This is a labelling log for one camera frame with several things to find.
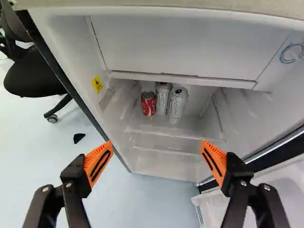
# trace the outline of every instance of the floor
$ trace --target floor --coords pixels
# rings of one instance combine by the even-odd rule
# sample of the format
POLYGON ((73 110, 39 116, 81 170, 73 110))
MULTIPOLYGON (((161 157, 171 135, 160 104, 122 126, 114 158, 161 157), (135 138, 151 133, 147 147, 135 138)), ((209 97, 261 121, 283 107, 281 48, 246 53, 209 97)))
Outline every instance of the floor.
MULTIPOLYGON (((0 227, 21 227, 34 191, 45 184, 60 185, 60 172, 104 140, 75 102, 58 112, 59 123, 51 124, 43 113, 60 96, 20 98, 8 93, 3 79, 10 65, 0 59, 0 227), (76 145, 75 133, 86 134, 76 145)), ((128 173, 114 156, 83 202, 92 227, 198 228, 190 202, 197 194, 191 182, 128 173)), ((57 227, 68 227, 64 210, 57 227)))

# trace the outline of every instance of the office chair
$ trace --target office chair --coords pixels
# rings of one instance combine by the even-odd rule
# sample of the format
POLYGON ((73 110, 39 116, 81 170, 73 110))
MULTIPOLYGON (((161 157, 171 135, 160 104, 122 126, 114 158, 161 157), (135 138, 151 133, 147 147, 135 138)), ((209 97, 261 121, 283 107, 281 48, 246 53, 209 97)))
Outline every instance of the office chair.
POLYGON ((66 94, 54 108, 44 114, 50 123, 56 123, 58 117, 55 113, 67 105, 72 97, 35 45, 28 49, 16 45, 16 40, 27 43, 32 42, 32 39, 19 20, 19 12, 15 12, 7 0, 0 2, 0 27, 5 32, 4 36, 0 33, 0 51, 14 61, 4 78, 4 87, 8 92, 20 97, 66 94))

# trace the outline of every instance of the monster energy can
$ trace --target monster energy can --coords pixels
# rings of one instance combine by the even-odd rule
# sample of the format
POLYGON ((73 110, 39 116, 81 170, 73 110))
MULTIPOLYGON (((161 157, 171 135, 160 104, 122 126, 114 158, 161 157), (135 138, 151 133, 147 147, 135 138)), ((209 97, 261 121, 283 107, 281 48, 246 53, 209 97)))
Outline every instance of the monster energy can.
POLYGON ((166 115, 168 109, 169 93, 172 84, 169 82, 156 83, 156 114, 166 115))
POLYGON ((177 124, 182 115, 188 99, 188 90, 182 86, 175 86, 170 92, 168 116, 171 124, 177 124))

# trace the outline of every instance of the aluminum can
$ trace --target aluminum can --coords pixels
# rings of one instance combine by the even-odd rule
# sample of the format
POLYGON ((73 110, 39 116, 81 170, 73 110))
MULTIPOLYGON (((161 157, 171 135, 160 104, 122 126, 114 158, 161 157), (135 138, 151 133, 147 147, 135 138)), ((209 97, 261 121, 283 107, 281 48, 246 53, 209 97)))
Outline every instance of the aluminum can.
POLYGON ((142 113, 146 116, 155 114, 155 94, 152 91, 144 91, 141 95, 142 113))
POLYGON ((168 116, 169 123, 177 124, 184 114, 188 100, 188 90, 182 86, 175 86, 170 92, 168 116))
POLYGON ((172 84, 169 82, 157 82, 156 90, 156 114, 164 116, 167 114, 169 93, 172 89, 172 84))

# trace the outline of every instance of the red can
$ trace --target red can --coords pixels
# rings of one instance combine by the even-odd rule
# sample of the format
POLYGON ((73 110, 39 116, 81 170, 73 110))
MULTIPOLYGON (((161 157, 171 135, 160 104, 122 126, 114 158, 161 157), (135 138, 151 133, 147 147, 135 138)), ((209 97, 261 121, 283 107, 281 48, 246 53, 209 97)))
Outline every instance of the red can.
POLYGON ((155 94, 152 91, 142 92, 141 95, 142 102, 142 113, 146 116, 152 116, 155 114, 155 94))

